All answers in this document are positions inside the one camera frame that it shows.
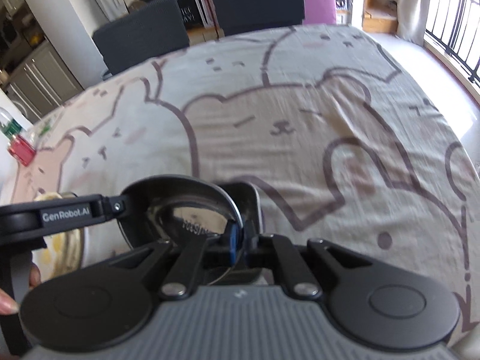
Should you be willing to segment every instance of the floor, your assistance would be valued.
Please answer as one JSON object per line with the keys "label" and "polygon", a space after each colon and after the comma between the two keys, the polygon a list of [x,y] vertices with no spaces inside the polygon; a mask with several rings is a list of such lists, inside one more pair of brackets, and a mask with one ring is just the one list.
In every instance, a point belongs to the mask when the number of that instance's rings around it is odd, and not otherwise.
{"label": "floor", "polygon": [[447,119],[473,164],[480,168],[480,107],[456,78],[420,46],[387,34],[370,34],[421,86]]}
{"label": "floor", "polygon": [[[194,46],[198,43],[208,42],[217,38],[217,31],[215,28],[194,28],[193,30],[188,30],[188,37],[190,38],[190,46]],[[219,28],[218,35],[220,38],[223,38],[224,33]]]}

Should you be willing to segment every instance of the human hand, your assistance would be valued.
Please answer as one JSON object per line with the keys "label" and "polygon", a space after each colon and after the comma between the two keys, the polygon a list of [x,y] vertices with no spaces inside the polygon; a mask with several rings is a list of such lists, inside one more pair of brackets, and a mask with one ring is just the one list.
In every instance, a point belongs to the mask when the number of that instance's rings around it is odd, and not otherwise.
{"label": "human hand", "polygon": [[[41,283],[40,270],[35,264],[32,264],[32,269],[30,270],[30,288],[35,288]],[[18,313],[18,304],[9,297],[1,288],[0,288],[0,315],[11,315]]]}
{"label": "human hand", "polygon": [[0,355],[0,360],[19,360],[18,356]]}

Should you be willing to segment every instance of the cartoon bear drawing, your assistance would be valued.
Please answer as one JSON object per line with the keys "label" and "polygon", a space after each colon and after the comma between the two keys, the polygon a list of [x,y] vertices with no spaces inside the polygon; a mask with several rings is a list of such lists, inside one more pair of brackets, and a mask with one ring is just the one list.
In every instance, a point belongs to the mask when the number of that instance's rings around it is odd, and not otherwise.
{"label": "cartoon bear drawing", "polygon": [[[79,125],[69,129],[62,127],[62,123],[81,116],[83,107],[78,108],[81,105],[78,102],[67,107],[32,164],[18,167],[11,202],[31,201],[43,191],[111,195],[148,176],[190,174],[185,129],[172,114],[174,107],[164,107],[152,98],[157,90],[155,78],[132,79],[98,100],[104,103],[99,107],[102,118],[93,118],[96,124],[84,115],[78,119]],[[158,125],[171,131],[172,137],[158,135],[155,130]],[[158,161],[159,152],[164,153],[161,155],[164,161]]]}
{"label": "cartoon bear drawing", "polygon": [[[418,156],[413,163],[356,78],[327,75],[315,85],[270,84],[229,97],[201,96],[184,113],[194,132],[199,176],[255,184],[268,232],[296,243],[325,237],[447,277],[446,285],[465,293],[459,274],[468,255],[463,202],[444,163],[429,161],[426,168]],[[423,182],[432,178],[437,181]],[[442,194],[424,185],[438,185]],[[432,238],[432,226],[447,231]]]}
{"label": "cartoon bear drawing", "polygon": [[390,83],[405,72],[380,44],[356,28],[308,26],[282,28],[283,37],[265,56],[268,81],[314,84],[327,75]]}

